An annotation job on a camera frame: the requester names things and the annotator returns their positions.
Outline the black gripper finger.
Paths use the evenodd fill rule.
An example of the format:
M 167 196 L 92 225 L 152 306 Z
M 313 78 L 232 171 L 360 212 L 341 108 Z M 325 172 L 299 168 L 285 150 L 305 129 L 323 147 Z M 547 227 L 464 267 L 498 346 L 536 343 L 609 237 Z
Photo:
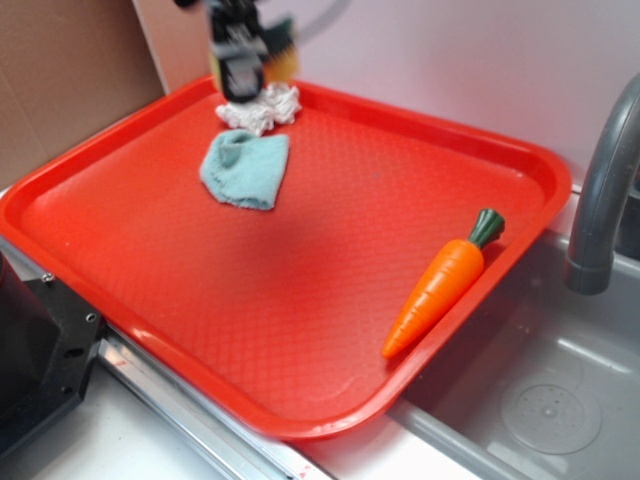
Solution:
M 220 59 L 219 80 L 225 99 L 244 104 L 256 99 L 262 91 L 264 71 L 257 55 Z

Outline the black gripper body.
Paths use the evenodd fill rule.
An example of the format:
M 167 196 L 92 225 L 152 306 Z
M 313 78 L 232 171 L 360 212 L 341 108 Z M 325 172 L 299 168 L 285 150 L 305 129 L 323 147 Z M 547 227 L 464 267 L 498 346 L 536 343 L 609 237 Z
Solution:
M 265 55 L 257 8 L 253 1 L 206 1 L 211 51 L 218 59 Z

